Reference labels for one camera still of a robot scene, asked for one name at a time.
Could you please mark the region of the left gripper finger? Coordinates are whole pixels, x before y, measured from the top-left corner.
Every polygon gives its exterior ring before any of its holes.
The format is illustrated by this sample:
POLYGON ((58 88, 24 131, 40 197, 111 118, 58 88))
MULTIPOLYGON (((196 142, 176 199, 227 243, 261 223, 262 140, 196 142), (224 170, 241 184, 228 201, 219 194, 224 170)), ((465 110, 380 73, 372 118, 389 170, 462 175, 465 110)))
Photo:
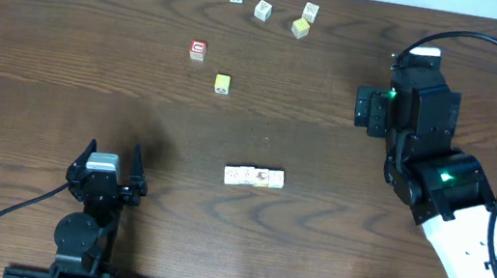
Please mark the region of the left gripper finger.
POLYGON ((68 167, 67 176, 69 178, 80 179, 85 172, 86 163, 88 162, 90 155, 92 153, 95 153, 96 151, 97 151, 97 140, 92 139, 91 142, 89 142, 86 149, 82 152, 82 154, 76 157, 76 159, 68 167))
POLYGON ((143 187, 145 183, 145 171, 142 162, 141 145, 138 144, 134 148, 132 165, 130 167, 129 178, 132 185, 143 187))

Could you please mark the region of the green edged white block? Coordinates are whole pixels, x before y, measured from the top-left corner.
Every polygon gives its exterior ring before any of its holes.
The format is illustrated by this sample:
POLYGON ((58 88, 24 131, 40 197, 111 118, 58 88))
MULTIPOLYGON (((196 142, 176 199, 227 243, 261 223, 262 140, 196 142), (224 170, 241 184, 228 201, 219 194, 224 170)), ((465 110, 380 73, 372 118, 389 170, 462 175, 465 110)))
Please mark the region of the green edged white block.
POLYGON ((241 181, 241 170, 236 166, 226 166, 224 168, 223 182, 227 185, 239 185, 241 181))

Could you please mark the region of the white block brown picture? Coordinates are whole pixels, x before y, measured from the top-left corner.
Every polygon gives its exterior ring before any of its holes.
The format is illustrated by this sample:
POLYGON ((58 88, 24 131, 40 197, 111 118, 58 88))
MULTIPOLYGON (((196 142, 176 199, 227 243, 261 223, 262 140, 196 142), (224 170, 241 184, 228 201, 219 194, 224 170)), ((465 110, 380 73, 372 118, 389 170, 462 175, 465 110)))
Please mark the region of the white block brown picture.
POLYGON ((253 184, 256 187, 268 187, 269 186, 269 170, 268 169, 255 169, 255 173, 253 174, 253 184))

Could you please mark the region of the teal edged white block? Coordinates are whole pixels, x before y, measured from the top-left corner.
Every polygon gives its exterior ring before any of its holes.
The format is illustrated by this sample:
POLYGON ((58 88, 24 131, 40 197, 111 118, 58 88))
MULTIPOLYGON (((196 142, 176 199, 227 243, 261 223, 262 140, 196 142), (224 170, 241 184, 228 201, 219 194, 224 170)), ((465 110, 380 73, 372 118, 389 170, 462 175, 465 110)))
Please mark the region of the teal edged white block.
POLYGON ((278 170, 271 170, 268 172, 268 187, 280 189, 285 183, 285 172, 278 170))

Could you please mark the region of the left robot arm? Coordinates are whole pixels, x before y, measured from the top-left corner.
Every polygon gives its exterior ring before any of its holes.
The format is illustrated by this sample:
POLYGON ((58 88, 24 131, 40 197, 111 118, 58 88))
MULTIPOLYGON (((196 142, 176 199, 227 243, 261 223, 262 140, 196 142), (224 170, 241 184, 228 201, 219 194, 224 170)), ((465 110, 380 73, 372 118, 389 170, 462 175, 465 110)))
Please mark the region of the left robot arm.
POLYGON ((127 185, 118 183, 119 157, 100 153, 93 140, 68 167, 68 190, 83 209, 63 217, 54 230, 50 278, 119 278, 109 262, 121 213, 148 194, 141 152, 136 146, 127 185))

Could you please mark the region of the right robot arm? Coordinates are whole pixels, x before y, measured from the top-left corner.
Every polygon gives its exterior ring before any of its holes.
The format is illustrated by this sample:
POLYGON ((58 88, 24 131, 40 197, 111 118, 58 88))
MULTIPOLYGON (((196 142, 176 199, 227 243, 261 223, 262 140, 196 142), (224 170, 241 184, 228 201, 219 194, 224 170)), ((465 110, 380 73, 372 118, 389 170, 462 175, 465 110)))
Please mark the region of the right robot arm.
POLYGON ((478 159, 452 145, 460 103, 437 70, 397 69, 388 90, 359 88, 354 122, 386 141, 384 179, 448 278, 497 278, 497 200, 478 159))

